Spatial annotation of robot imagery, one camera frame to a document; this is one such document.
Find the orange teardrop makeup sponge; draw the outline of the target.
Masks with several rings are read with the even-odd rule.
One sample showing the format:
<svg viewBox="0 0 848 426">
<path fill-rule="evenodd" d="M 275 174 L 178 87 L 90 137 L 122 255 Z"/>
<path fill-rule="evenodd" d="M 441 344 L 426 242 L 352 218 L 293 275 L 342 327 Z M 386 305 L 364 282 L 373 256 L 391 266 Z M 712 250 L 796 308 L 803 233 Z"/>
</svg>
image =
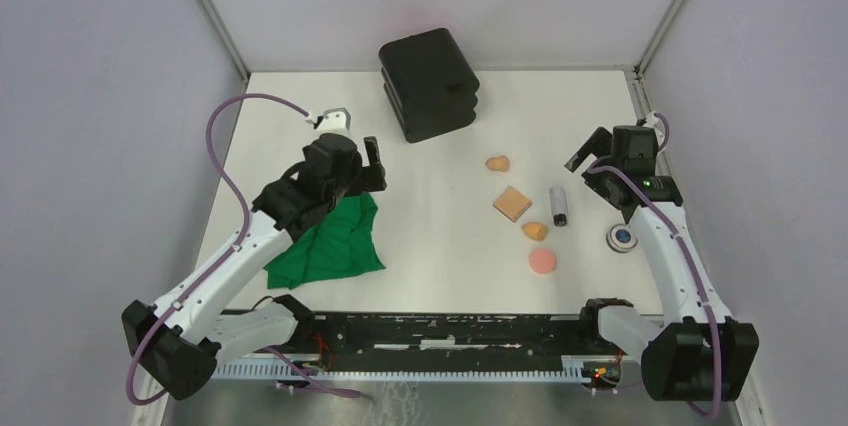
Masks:
<svg viewBox="0 0 848 426">
<path fill-rule="evenodd" d="M 544 241 L 549 234 L 548 226 L 541 222 L 527 222 L 521 229 L 529 239 L 537 242 Z"/>
</svg>

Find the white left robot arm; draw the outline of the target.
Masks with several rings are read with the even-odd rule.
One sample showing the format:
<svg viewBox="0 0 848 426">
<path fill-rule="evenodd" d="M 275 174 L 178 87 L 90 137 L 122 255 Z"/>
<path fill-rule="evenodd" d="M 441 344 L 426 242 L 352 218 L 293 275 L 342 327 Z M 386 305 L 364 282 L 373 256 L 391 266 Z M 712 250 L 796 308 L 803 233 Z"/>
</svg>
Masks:
<svg viewBox="0 0 848 426">
<path fill-rule="evenodd" d="M 320 225 L 345 197 L 381 192 L 385 168 L 378 141 L 363 140 L 360 152 L 350 138 L 322 133 L 304 146 L 302 161 L 267 184 L 243 215 L 229 243 L 169 292 L 147 305 L 132 301 L 121 322 L 132 356 L 127 396 L 135 405 L 135 370 L 143 368 L 176 400 L 196 394 L 216 368 L 266 346 L 307 350 L 314 325 L 295 300 L 224 318 L 222 312 L 272 259 Z"/>
</svg>

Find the black drawer organizer box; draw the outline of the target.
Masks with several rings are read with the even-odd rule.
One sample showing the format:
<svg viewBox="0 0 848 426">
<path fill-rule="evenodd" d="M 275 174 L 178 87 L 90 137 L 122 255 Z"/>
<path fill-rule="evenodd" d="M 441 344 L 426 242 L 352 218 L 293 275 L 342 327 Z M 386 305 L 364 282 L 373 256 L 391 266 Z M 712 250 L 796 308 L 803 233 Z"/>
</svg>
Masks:
<svg viewBox="0 0 848 426">
<path fill-rule="evenodd" d="M 422 142 L 475 121 L 480 81 L 448 29 L 388 42 L 378 58 L 384 92 L 407 142 Z"/>
</svg>

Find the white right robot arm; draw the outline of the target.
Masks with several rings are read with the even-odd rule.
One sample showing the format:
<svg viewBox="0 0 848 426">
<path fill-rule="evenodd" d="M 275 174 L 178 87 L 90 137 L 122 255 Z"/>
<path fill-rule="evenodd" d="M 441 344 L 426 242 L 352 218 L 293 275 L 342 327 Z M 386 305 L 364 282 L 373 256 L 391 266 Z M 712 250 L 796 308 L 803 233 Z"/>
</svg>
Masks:
<svg viewBox="0 0 848 426">
<path fill-rule="evenodd" d="M 656 401 L 732 402 L 739 398 L 760 346 L 750 323 L 734 319 L 707 275 L 687 227 L 675 180 L 657 172 L 660 144 L 642 125 L 597 128 L 566 162 L 589 157 L 585 185 L 619 211 L 647 258 L 662 308 L 657 325 L 624 299 L 590 299 L 577 338 L 591 354 L 613 345 L 636 359 Z"/>
</svg>

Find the tan teardrop makeup sponge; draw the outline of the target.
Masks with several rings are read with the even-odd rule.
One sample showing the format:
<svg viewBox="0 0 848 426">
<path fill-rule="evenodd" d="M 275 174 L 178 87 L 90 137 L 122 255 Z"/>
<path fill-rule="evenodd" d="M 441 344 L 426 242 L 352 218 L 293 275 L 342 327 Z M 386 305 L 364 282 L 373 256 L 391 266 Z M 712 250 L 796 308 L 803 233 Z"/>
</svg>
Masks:
<svg viewBox="0 0 848 426">
<path fill-rule="evenodd" d="M 501 155 L 488 158 L 485 162 L 485 166 L 488 170 L 493 172 L 507 172 L 510 169 L 511 162 L 507 156 Z"/>
</svg>

